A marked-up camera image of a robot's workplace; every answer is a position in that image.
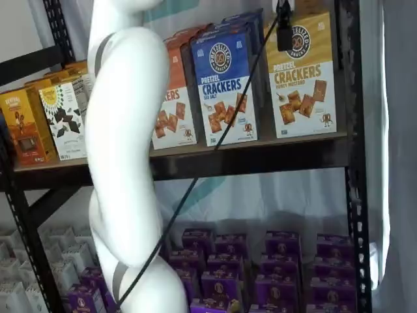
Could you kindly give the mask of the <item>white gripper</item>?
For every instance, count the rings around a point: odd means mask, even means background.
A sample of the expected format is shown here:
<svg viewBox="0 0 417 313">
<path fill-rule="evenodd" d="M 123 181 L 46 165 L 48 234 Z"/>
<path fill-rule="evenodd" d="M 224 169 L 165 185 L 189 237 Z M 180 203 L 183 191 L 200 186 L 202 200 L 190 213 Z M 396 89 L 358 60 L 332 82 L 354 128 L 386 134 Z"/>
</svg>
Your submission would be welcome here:
<svg viewBox="0 0 417 313">
<path fill-rule="evenodd" d="M 276 12 L 277 7 L 283 7 L 288 2 L 291 11 L 295 10 L 295 0 L 272 0 L 272 11 Z M 293 30 L 291 26 L 278 26 L 276 30 L 277 49 L 279 52 L 286 52 L 293 49 Z"/>
</svg>

